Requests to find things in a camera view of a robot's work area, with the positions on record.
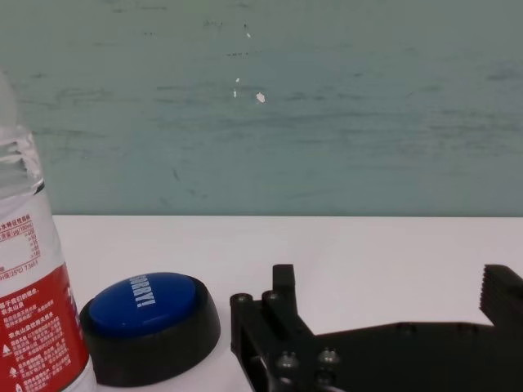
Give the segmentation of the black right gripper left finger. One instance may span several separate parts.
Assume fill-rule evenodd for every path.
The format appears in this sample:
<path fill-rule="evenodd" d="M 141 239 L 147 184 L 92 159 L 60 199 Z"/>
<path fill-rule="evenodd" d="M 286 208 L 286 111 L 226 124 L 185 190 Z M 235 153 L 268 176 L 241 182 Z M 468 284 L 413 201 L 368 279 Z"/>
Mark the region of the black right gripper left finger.
<path fill-rule="evenodd" d="M 312 391 L 313 333 L 298 315 L 292 265 L 272 267 L 272 289 L 230 297 L 230 349 L 253 391 Z"/>

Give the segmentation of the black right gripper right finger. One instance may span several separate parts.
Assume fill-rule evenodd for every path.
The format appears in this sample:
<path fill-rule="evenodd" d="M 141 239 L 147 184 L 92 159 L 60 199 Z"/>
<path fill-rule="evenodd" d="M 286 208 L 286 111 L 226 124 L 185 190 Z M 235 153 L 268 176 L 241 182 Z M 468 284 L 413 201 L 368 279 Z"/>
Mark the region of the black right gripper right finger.
<path fill-rule="evenodd" d="M 480 309 L 495 327 L 522 327 L 522 277 L 505 265 L 486 265 Z"/>

